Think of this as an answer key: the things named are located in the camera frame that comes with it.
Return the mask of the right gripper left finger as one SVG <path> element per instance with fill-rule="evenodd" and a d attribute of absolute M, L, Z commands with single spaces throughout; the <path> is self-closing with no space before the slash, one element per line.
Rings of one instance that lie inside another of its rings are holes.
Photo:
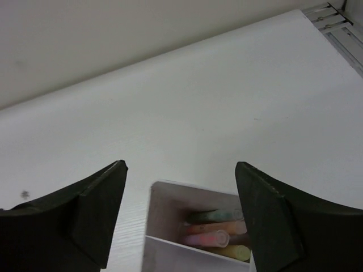
<path fill-rule="evenodd" d="M 127 171 L 118 160 L 53 193 L 1 210 L 1 271 L 105 269 Z"/>

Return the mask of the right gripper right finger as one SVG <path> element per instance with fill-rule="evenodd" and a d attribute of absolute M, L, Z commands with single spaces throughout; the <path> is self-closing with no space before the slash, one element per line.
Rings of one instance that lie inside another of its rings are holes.
<path fill-rule="evenodd" d="M 240 203 L 257 271 L 362 271 L 362 210 L 318 198 L 240 161 Z"/>

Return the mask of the yellow highlighter pen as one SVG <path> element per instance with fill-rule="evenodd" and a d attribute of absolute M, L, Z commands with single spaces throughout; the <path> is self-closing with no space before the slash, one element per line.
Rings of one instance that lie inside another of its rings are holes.
<path fill-rule="evenodd" d="M 251 251 L 244 245 L 228 245 L 225 248 L 217 248 L 216 254 L 247 262 L 251 257 Z"/>

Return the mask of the green-grey highlighter pen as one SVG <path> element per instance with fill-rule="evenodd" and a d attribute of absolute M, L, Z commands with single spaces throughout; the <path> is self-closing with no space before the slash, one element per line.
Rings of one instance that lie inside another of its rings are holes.
<path fill-rule="evenodd" d="M 186 218 L 188 223 L 220 223 L 243 220 L 241 209 L 218 209 L 213 211 L 193 212 Z"/>

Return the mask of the orange highlighter pen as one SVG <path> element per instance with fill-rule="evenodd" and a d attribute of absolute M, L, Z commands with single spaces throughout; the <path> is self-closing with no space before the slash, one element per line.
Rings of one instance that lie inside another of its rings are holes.
<path fill-rule="evenodd" d="M 242 235 L 247 233 L 247 227 L 244 221 L 190 225 L 185 227 L 184 232 L 187 235 L 195 235 L 219 230 L 226 231 L 229 235 Z"/>

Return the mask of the pink highlighter pen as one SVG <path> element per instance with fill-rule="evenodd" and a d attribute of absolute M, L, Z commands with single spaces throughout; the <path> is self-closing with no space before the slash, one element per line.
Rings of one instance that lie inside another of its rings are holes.
<path fill-rule="evenodd" d="M 225 248 L 230 241 L 230 235 L 224 230 L 188 235 L 181 243 L 188 246 Z"/>

